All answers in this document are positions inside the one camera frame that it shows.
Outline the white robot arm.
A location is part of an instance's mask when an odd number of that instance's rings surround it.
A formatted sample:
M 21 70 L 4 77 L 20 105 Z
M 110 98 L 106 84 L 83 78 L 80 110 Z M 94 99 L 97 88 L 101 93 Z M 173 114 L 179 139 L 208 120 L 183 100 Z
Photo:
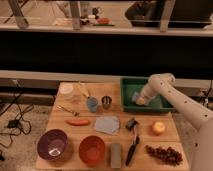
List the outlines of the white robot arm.
M 213 171 L 213 111 L 189 98 L 174 87 L 171 73 L 153 74 L 143 86 L 139 97 L 148 105 L 157 96 L 163 96 L 197 130 L 190 171 Z

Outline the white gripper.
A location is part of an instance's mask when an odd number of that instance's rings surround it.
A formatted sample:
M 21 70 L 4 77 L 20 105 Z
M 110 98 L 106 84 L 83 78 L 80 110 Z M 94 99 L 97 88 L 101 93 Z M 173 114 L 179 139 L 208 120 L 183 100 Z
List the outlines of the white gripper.
M 140 96 L 144 99 L 145 102 L 150 102 L 157 96 L 157 92 L 149 84 L 146 84 L 141 89 Z

